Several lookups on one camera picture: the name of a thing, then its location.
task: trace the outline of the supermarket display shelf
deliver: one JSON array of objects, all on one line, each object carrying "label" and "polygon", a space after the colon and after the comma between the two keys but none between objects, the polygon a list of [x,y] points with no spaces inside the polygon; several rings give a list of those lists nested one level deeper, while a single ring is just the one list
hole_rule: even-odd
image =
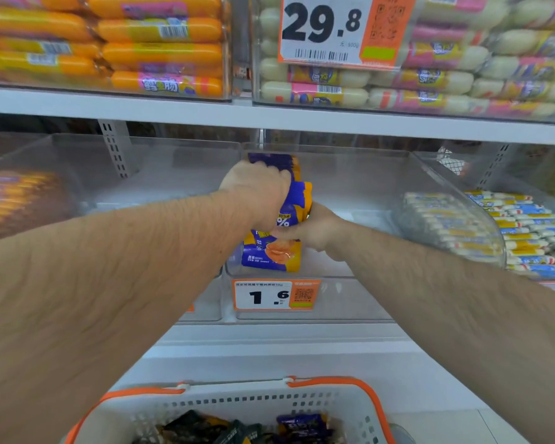
[{"label": "supermarket display shelf", "polygon": [[555,145],[555,125],[0,88],[0,113]]}]

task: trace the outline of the white shopping basket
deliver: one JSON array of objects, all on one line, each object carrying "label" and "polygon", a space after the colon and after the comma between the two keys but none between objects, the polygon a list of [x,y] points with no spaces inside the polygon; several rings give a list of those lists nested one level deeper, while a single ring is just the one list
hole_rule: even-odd
[{"label": "white shopping basket", "polygon": [[297,380],[176,388],[133,388],[107,393],[72,429],[66,444],[131,444],[138,438],[160,444],[155,425],[167,424],[188,410],[277,431],[280,414],[326,412],[338,419],[348,444],[395,444],[378,396],[355,378]]}]

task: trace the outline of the floor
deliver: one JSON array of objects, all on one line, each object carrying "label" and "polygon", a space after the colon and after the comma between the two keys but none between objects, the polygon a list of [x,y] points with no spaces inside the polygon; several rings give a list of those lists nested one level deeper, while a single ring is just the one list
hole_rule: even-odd
[{"label": "floor", "polygon": [[491,410],[390,414],[417,444],[528,444]]}]

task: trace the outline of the blue and yellow sausage wrapper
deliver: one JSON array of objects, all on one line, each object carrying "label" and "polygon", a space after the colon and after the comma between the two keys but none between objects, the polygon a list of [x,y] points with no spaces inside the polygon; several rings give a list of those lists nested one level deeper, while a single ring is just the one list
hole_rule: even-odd
[{"label": "blue and yellow sausage wrapper", "polygon": [[265,162],[267,166],[274,166],[278,170],[288,170],[292,180],[300,182],[300,163],[296,156],[275,153],[249,153],[249,162]]},{"label": "blue and yellow sausage wrapper", "polygon": [[[302,223],[312,205],[312,184],[293,181],[284,201],[276,225],[289,227]],[[269,232],[252,230],[244,239],[243,266],[296,272],[300,269],[300,240],[278,240]]]}]

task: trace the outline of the skin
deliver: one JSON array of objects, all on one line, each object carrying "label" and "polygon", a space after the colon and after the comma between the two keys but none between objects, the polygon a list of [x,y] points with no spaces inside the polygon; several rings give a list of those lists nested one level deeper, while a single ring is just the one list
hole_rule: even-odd
[{"label": "skin", "polygon": [[[207,196],[0,240],[0,443],[58,442],[248,231],[275,225],[289,184],[287,171],[241,162]],[[318,203],[272,234],[345,261],[429,355],[532,444],[555,444],[555,292]]]}]

